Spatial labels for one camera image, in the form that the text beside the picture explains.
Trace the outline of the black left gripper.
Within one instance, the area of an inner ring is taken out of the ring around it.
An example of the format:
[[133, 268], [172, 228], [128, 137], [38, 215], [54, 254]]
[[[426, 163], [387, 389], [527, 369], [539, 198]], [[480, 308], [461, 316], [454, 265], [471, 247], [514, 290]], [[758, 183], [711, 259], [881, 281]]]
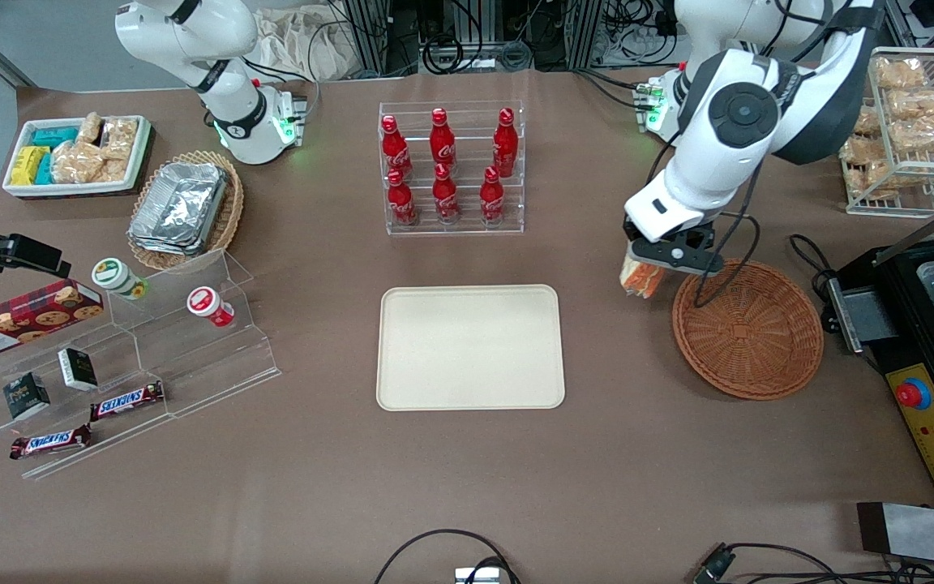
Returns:
[[724, 267], [722, 255], [715, 251], [715, 230], [711, 225], [675, 230], [655, 243], [636, 226], [627, 225], [626, 236], [627, 257], [634, 261], [690, 274], [717, 274]]

